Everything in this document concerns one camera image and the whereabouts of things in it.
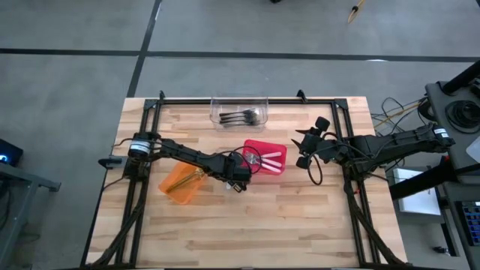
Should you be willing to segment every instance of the clear plastic container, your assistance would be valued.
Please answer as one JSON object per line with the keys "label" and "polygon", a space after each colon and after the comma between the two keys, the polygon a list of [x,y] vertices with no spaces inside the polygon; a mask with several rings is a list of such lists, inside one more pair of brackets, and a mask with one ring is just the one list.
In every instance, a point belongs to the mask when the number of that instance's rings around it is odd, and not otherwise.
{"label": "clear plastic container", "polygon": [[269,98],[261,94],[216,94],[210,120],[217,131],[261,132],[269,120]]}

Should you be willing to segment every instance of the orange plastic cup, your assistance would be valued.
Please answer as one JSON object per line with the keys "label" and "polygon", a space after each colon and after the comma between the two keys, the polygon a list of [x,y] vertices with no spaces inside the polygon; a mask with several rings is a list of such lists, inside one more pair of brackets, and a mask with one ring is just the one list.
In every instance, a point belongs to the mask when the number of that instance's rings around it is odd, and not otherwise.
{"label": "orange plastic cup", "polygon": [[172,172],[158,185],[158,189],[174,202],[185,205],[197,193],[207,175],[201,169],[178,162]]}

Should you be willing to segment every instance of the concrete floor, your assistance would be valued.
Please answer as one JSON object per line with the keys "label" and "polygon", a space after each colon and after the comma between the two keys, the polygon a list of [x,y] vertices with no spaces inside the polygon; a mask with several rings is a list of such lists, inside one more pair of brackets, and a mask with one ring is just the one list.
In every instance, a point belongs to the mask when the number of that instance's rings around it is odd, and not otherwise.
{"label": "concrete floor", "polygon": [[[150,50],[480,56],[480,8],[474,0],[369,0],[353,24],[356,0],[163,0]],[[0,48],[140,50],[154,0],[4,0]],[[262,91],[269,96],[367,96],[372,112],[387,97],[419,99],[426,83],[449,80],[471,63],[147,58],[136,97],[210,96]],[[107,156],[137,57],[0,54],[0,137],[25,149],[22,167],[62,182],[42,190],[27,229],[40,239],[13,262],[34,269],[80,263]],[[415,115],[405,129],[420,125]],[[435,164],[419,154],[407,165]],[[440,225],[401,218],[411,263],[467,269],[444,245]]]}

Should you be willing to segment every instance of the wooden table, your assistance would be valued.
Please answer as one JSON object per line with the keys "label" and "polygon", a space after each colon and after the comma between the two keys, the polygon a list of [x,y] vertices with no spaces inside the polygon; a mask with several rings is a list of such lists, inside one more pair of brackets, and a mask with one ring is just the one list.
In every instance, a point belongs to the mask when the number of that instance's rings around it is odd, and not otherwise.
{"label": "wooden table", "polygon": [[[366,98],[346,99],[355,135],[374,134]],[[143,98],[125,100],[116,143],[138,131],[143,103]],[[290,139],[301,140],[302,135],[295,129],[308,129],[318,116],[332,120],[331,108],[270,105],[262,133],[225,133],[213,128],[208,105],[162,106],[159,125],[162,137],[205,153],[234,149],[249,138],[280,143],[288,148],[286,169],[280,176],[254,175],[243,193],[227,190],[223,182],[209,178],[189,205],[176,205],[158,190],[158,185],[177,161],[154,162],[136,266],[358,266],[341,167],[334,163],[322,165],[323,184],[315,186],[307,172],[295,166],[299,153]],[[126,142],[115,148],[113,154],[126,155],[128,146]],[[122,171],[110,170],[105,185],[120,178]],[[406,261],[387,183],[371,178],[365,185],[373,225],[397,257]],[[127,189],[128,181],[121,181],[103,192],[87,263],[95,261],[119,231]],[[369,254],[365,232],[362,238],[365,253]]]}

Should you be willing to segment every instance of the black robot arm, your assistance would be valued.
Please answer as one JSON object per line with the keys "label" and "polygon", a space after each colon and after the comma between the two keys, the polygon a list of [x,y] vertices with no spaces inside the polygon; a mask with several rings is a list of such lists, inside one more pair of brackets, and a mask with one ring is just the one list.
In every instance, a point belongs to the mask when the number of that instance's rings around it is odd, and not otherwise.
{"label": "black robot arm", "polygon": [[351,180],[361,181],[382,164],[418,152],[443,153],[455,144],[446,130],[435,124],[387,136],[353,136],[344,138],[343,142],[325,139],[331,133],[321,136],[329,124],[328,120],[319,117],[317,128],[297,130],[304,134],[301,143],[293,141],[302,155],[297,161],[298,167],[307,169],[311,155],[318,155],[325,163],[332,161],[345,167]]}
{"label": "black robot arm", "polygon": [[132,165],[131,173],[135,175],[139,173],[134,170],[139,167],[135,166],[135,162],[151,163],[160,158],[173,158],[199,167],[206,175],[229,183],[237,192],[246,191],[251,180],[250,168],[242,166],[243,158],[240,154],[233,153],[235,152],[231,151],[228,155],[204,154],[178,144],[173,139],[161,138],[158,133],[135,133],[128,151],[130,162],[127,162],[127,167],[130,163]]}

